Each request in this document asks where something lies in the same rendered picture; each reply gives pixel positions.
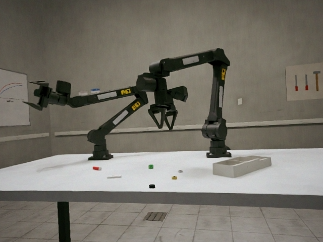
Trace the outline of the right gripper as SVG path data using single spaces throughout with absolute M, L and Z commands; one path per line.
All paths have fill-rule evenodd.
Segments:
M 30 102 L 25 102 L 25 101 L 22 101 L 22 102 L 32 106 L 33 108 L 36 108 L 39 111 L 42 111 L 43 107 L 47 108 L 48 103 L 51 103 L 51 104 L 58 103 L 57 100 L 59 99 L 59 95 L 52 92 L 52 88 L 49 87 L 48 82 L 45 82 L 42 80 L 28 81 L 28 82 L 40 85 L 39 90 L 38 90 L 38 95 L 40 95 L 40 99 L 39 99 L 38 105 L 36 105 L 34 103 L 30 103 Z

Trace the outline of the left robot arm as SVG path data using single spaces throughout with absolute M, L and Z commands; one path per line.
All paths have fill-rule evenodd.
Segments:
M 153 62 L 149 65 L 150 73 L 138 75 L 136 87 L 138 91 L 145 92 L 161 90 L 157 92 L 159 103 L 165 101 L 174 104 L 173 99 L 186 102 L 188 98 L 187 88 L 180 86 L 168 90 L 166 79 L 163 77 L 169 76 L 170 72 L 175 70 L 201 65 L 207 62 L 210 62 L 209 64 L 213 66 L 210 110 L 202 127 L 203 137 L 211 139 L 210 152 L 206 152 L 207 158 L 232 157 L 232 154 L 227 152 L 227 147 L 225 146 L 227 126 L 226 120 L 222 117 L 225 76 L 227 68 L 230 66 L 230 61 L 226 57 L 223 49 L 216 48 L 195 54 L 164 58 Z

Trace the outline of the white three-compartment bin rack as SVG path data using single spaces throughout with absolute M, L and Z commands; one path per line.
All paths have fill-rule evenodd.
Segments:
M 271 165 L 271 157 L 250 155 L 247 157 L 236 157 L 213 163 L 212 169 L 213 175 L 236 178 Z

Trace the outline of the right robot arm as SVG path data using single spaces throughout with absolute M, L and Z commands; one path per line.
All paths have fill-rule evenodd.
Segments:
M 136 99 L 133 102 L 114 115 L 106 123 L 98 127 L 98 130 L 89 131 L 87 134 L 87 141 L 96 145 L 94 145 L 94 151 L 92 152 L 93 156 L 88 158 L 88 161 L 112 159 L 114 156 L 109 155 L 109 150 L 106 150 L 105 135 L 107 135 L 107 132 L 110 133 L 115 127 L 117 127 L 135 111 L 148 103 L 146 92 L 138 91 L 136 86 L 129 86 L 82 96 L 80 95 L 71 98 L 71 83 L 57 81 L 56 92 L 52 92 L 58 93 L 59 95 L 59 99 L 57 100 L 58 103 L 56 105 L 69 105 L 72 108 L 135 95 Z

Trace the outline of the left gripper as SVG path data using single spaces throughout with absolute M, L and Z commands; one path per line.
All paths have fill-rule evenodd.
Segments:
M 155 99 L 156 104 L 150 105 L 150 109 L 148 109 L 148 113 L 152 117 L 152 119 L 154 120 L 154 122 L 156 123 L 156 125 L 159 129 L 163 128 L 163 124 L 165 121 L 169 130 L 172 130 L 175 120 L 176 120 L 176 117 L 177 117 L 177 114 L 178 114 L 178 111 L 176 110 L 175 105 L 173 105 L 173 104 L 167 103 L 165 101 L 159 103 L 158 93 L 157 93 L 158 91 L 161 91 L 161 90 L 157 90 L 156 92 L 154 92 L 154 99 Z M 164 106 L 161 106 L 161 105 L 164 105 Z M 166 112 L 166 109 L 168 112 Z M 161 113 L 160 125 L 154 116 L 155 114 L 158 114 L 158 113 Z M 170 126 L 168 119 L 167 119 L 168 116 L 173 116 L 171 126 Z

